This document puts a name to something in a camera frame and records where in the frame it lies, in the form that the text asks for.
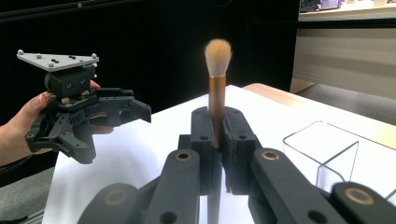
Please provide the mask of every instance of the white table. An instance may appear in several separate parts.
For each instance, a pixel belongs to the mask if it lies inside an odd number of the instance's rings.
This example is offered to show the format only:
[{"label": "white table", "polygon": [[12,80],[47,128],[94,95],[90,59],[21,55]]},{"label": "white table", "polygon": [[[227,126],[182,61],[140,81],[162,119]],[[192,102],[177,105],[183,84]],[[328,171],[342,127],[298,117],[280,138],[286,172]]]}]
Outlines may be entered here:
[{"label": "white table", "polygon": [[[159,176],[167,155],[177,149],[179,135],[191,133],[191,111],[207,106],[207,101],[204,95],[152,115],[151,123],[136,120],[111,134],[95,135],[93,164],[79,164],[60,153],[43,223],[77,223],[101,189],[114,183],[139,189]],[[320,115],[302,117],[291,107],[235,86],[226,89],[226,105],[244,113],[263,147],[279,150],[285,136],[320,119]],[[248,197],[226,193],[224,173],[219,222],[253,223]],[[206,223],[206,200],[201,200],[200,223]]]}]

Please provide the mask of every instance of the human hand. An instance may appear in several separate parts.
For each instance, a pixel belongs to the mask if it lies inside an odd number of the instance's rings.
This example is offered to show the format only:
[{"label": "human hand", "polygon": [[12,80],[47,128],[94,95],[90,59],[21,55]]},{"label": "human hand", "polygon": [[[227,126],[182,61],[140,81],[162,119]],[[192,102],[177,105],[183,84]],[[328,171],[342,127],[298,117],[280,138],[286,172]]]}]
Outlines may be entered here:
[{"label": "human hand", "polygon": [[[91,81],[91,88],[99,89],[100,86]],[[26,144],[24,136],[31,130],[32,124],[37,119],[40,111],[47,107],[48,100],[54,97],[48,92],[43,92],[26,103],[17,115],[7,124],[0,126],[0,166],[17,161],[32,154],[41,154],[51,151],[43,148],[37,153],[32,153]],[[112,127],[93,126],[92,133],[111,133]]]}]

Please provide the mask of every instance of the makeup brush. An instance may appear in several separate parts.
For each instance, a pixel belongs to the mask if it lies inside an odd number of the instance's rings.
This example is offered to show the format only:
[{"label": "makeup brush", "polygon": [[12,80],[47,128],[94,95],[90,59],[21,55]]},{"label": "makeup brush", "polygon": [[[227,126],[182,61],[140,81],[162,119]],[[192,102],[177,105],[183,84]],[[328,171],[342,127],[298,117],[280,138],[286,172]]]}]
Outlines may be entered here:
[{"label": "makeup brush", "polygon": [[230,44],[223,39],[211,40],[205,48],[209,71],[209,116],[212,118],[215,148],[220,147],[224,118],[226,71],[232,56]]}]

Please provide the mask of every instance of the table surface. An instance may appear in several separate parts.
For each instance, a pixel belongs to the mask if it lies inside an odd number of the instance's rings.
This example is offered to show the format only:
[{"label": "table surface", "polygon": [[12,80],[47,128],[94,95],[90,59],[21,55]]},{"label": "table surface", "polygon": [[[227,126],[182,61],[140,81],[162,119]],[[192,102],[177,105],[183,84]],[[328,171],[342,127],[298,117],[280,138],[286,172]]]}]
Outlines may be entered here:
[{"label": "table surface", "polygon": [[[204,95],[153,114],[151,123],[136,120],[117,127],[111,134],[95,135],[97,156],[93,164],[79,164],[60,153],[43,223],[77,223],[101,189],[114,183],[131,184],[139,189],[159,176],[167,155],[177,149],[179,135],[190,133],[191,111],[207,106],[207,101],[208,95]],[[244,113],[263,147],[282,150],[285,136],[312,122],[325,120],[396,148],[395,126],[262,84],[243,89],[227,86],[226,105]],[[226,193],[224,173],[222,181],[220,223],[253,223],[248,197]],[[201,200],[200,223],[206,223],[205,200]]]}]

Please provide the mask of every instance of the brush bristles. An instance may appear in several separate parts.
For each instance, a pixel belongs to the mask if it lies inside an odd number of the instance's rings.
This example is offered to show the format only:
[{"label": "brush bristles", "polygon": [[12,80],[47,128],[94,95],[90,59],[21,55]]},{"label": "brush bristles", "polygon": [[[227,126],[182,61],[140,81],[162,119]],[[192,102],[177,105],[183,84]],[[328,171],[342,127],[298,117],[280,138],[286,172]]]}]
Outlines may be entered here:
[{"label": "brush bristles", "polygon": [[211,77],[225,75],[231,55],[231,46],[226,40],[211,40],[205,48],[206,65],[209,75]]}]

